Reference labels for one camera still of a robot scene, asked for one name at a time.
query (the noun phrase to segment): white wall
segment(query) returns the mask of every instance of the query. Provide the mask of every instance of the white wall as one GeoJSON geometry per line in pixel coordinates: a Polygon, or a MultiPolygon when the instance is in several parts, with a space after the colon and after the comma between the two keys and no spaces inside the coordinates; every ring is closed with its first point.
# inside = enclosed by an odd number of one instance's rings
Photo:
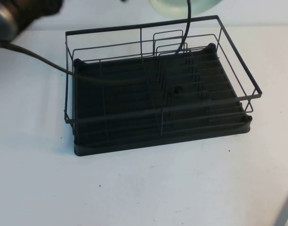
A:
{"type": "MultiPolygon", "coordinates": [[[[288,24],[288,0],[223,0],[205,15],[219,15],[225,25],[288,24]]],[[[149,0],[65,0],[61,14],[37,21],[35,30],[74,30],[170,20],[149,0]]]]}

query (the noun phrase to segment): black dish rack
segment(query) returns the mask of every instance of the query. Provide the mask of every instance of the black dish rack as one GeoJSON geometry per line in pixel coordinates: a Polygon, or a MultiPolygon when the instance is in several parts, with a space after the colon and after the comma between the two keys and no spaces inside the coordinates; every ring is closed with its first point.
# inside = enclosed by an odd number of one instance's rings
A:
{"type": "Polygon", "coordinates": [[[150,40],[143,40],[143,30],[185,24],[187,20],[66,32],[67,69],[72,63],[74,72],[83,76],[130,81],[92,83],[73,78],[70,118],[70,76],[67,75],[64,118],[73,128],[75,153],[78,156],[249,132],[252,117],[247,113],[253,112],[251,100],[261,97],[262,92],[218,16],[192,18],[192,23],[209,20],[218,22],[218,37],[214,34],[189,35],[186,41],[211,36],[214,37],[214,43],[190,47],[186,42],[182,51],[176,55],[174,53],[180,43],[164,45],[164,41],[180,41],[183,30],[156,32],[150,40]],[[69,50],[68,36],[126,30],[138,30],[140,40],[76,48],[73,52],[69,50]],[[157,34],[170,35],[179,31],[179,36],[156,38],[157,34]],[[253,87],[252,95],[246,94],[223,50],[220,43],[223,35],[249,78],[253,87]],[[152,50],[144,50],[143,45],[147,43],[152,45],[152,50]],[[137,54],[90,60],[74,59],[76,51],[131,44],[139,45],[137,54]],[[227,62],[242,96],[237,95],[221,58],[227,62]]]}

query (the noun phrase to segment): lamp shade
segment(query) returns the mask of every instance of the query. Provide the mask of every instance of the lamp shade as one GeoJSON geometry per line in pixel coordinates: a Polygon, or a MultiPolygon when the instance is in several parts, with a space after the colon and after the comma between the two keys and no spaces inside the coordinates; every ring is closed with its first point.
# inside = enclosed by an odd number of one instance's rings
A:
{"type": "MultiPolygon", "coordinates": [[[[222,0],[191,0],[192,15],[207,11],[221,1],[222,0]]],[[[163,15],[174,18],[187,17],[188,7],[186,0],[150,0],[150,3],[163,15]]]]}

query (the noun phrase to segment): black object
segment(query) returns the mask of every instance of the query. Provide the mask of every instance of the black object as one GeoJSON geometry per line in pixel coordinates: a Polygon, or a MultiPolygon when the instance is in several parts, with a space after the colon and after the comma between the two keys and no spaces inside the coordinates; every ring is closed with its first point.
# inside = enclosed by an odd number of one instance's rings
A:
{"type": "Polygon", "coordinates": [[[63,0],[0,0],[0,42],[12,41],[34,20],[59,12],[63,0]]]}
{"type": "Polygon", "coordinates": [[[142,40],[142,29],[187,20],[67,32],[67,69],[70,57],[75,73],[131,81],[106,85],[73,78],[73,119],[70,119],[67,75],[65,121],[73,128],[75,153],[84,156],[249,132],[252,117],[246,113],[248,107],[253,111],[250,101],[261,97],[262,92],[218,16],[193,18],[192,22],[212,19],[221,26],[219,38],[214,35],[217,43],[194,48],[185,43],[179,54],[174,54],[176,50],[159,51],[155,39],[148,40],[153,43],[153,52],[144,53],[142,43],[147,41],[142,40]],[[141,34],[138,42],[141,52],[128,56],[134,58],[81,61],[74,60],[74,52],[91,48],[75,49],[72,54],[69,51],[69,35],[129,29],[140,29],[141,34]],[[219,43],[222,32],[255,87],[252,95],[246,94],[234,73],[244,92],[243,97],[238,97],[224,71],[217,55],[218,48],[223,51],[219,43]],[[245,108],[240,102],[243,100],[248,101],[245,108]]]}

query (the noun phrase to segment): white surface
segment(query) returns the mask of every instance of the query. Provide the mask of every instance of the white surface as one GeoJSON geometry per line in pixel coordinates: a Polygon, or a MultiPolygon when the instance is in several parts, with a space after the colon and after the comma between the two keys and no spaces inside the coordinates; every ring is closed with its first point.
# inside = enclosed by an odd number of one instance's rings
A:
{"type": "MultiPolygon", "coordinates": [[[[288,27],[228,32],[264,92],[248,134],[82,158],[64,74],[0,50],[0,226],[272,226],[288,197],[288,27]]],[[[65,66],[63,31],[17,43],[65,66]]]]}
{"type": "MultiPolygon", "coordinates": [[[[288,24],[288,0],[223,0],[199,16],[209,15],[219,15],[225,25],[288,24]]],[[[170,19],[149,0],[66,0],[60,15],[41,19],[32,29],[77,30],[170,19]]]]}

